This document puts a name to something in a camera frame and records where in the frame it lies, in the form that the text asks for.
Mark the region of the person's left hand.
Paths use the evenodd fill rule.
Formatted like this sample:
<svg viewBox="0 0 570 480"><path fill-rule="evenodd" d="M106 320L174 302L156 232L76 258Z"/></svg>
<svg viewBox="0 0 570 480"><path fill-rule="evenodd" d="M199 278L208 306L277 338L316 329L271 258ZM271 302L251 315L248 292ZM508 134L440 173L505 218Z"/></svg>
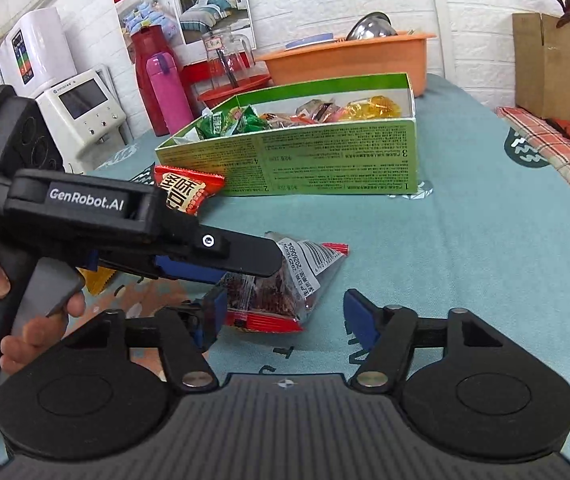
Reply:
<svg viewBox="0 0 570 480"><path fill-rule="evenodd" d="M2 244L0 266L10 283L8 295L0 299L0 341L32 318L61 310L85 284L80 272L64 261Z"/></svg>

